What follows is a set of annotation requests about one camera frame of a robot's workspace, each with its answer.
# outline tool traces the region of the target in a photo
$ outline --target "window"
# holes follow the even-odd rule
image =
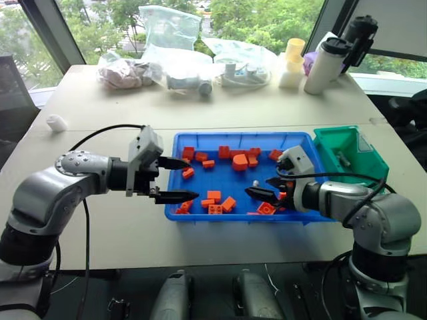
[[[204,35],[246,41],[274,53],[289,38],[308,40],[324,0],[56,0],[86,63],[96,64],[108,50],[141,57],[145,29],[141,5],[162,5],[203,17]],[[195,50],[211,54],[198,39]]]
[[[387,71],[407,78],[427,79],[427,62],[367,54],[359,67],[349,68],[349,72],[377,74]]]
[[[0,4],[0,55],[12,55],[28,90],[56,86],[62,73],[17,1]]]

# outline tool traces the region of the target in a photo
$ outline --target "wire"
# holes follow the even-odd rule
[[[77,320],[83,317],[83,310],[85,309],[87,290],[89,288],[89,256],[90,256],[90,224],[89,224],[89,208],[87,207],[86,199],[83,200],[83,206],[85,207],[86,215],[86,265],[85,265],[85,291],[81,297],[79,309],[77,310]]]
[[[56,242],[55,251],[56,251],[56,265],[55,265],[55,272],[53,274],[53,279],[52,279],[52,288],[54,288],[56,281],[58,280],[59,270],[61,268],[61,246],[59,245],[59,240]]]
[[[359,210],[361,210],[361,208],[363,208],[363,206],[365,204],[367,204],[369,201],[371,201],[373,197],[375,197],[377,194],[379,194],[379,192],[382,190],[382,188],[384,188],[385,185],[386,185],[386,180],[383,178],[383,179],[381,179],[380,184],[377,186],[377,188],[373,192],[371,192],[371,194],[369,194],[368,196],[366,196],[363,200],[361,200],[361,202],[359,202],[357,205],[355,205],[353,207],[353,209],[350,210],[350,212],[346,215],[346,217],[342,221],[342,226],[344,228],[351,229],[352,226],[348,224],[348,222],[350,221],[350,219],[355,214],[357,214],[357,212]]]
[[[62,290],[64,290],[66,287],[68,287],[69,285],[72,285],[79,277],[75,277],[73,280],[71,280],[70,282],[68,282],[66,285],[63,285],[62,287],[60,287],[58,290],[52,291],[51,295],[54,295],[55,293],[58,293]]]
[[[274,295],[276,296],[278,294],[278,292],[280,292],[280,290],[274,285],[272,278],[270,277],[270,273],[268,272],[268,268],[267,268],[267,263],[264,263],[264,267],[266,268],[266,273],[267,273],[267,277],[268,277],[268,281],[270,282],[270,285],[272,285],[272,287],[274,288]]]
[[[103,133],[105,131],[108,130],[112,130],[112,129],[117,129],[117,128],[136,128],[136,129],[143,129],[145,127],[145,125],[129,125],[129,124],[124,124],[124,125],[111,125],[109,127],[105,127],[102,128],[100,130],[97,130],[93,133],[91,133],[90,135],[88,135],[87,137],[83,138],[82,140],[80,140],[79,142],[77,142],[71,149],[70,151],[74,151],[76,150],[78,147],[80,147],[82,144],[84,144],[87,140],[89,140],[90,138],[93,138],[94,136]]]
[[[77,142],[70,151],[76,150],[78,147],[80,147],[82,144],[84,144],[87,140],[90,138],[93,138],[94,136],[103,133],[108,130],[117,129],[117,128],[135,128],[142,130],[145,127],[145,125],[130,125],[130,124],[122,124],[122,125],[111,125],[109,127],[102,128],[100,130],[97,130],[90,135],[86,136],[79,142]],[[83,206],[85,208],[85,216],[86,216],[86,262],[85,262],[85,289],[83,292],[83,295],[81,297],[81,301],[79,304],[79,309],[77,310],[77,316],[76,319],[80,320],[83,317],[83,310],[85,309],[85,303],[87,298],[87,291],[89,289],[89,276],[90,276],[90,263],[89,263],[89,256],[90,256],[90,220],[89,220],[89,207],[87,206],[86,199],[83,200]]]
[[[326,268],[323,271],[322,274],[322,284],[320,287],[320,299],[322,300],[322,306],[325,309],[326,315],[328,316],[329,320],[332,320],[331,314],[329,312],[328,306],[326,305],[326,301],[325,301],[325,283],[326,283],[326,278],[328,277],[328,273],[330,271],[330,269],[335,265],[335,263],[337,263],[339,260],[350,256],[351,254],[351,250],[341,253],[339,256],[335,257],[334,260],[332,260],[331,262],[329,262],[329,264],[326,266]]]
[[[276,167],[276,173],[280,177],[289,179],[289,180],[301,179],[301,178],[316,178],[316,177],[356,177],[356,178],[373,181],[376,183],[381,183],[381,179],[377,179],[369,175],[360,175],[359,173],[350,173],[350,172],[321,172],[321,173],[310,173],[307,175],[286,175],[280,171],[279,167]],[[387,183],[384,185],[384,187],[387,190],[389,190],[389,192],[396,193],[395,190],[391,188],[391,186],[389,186]]]

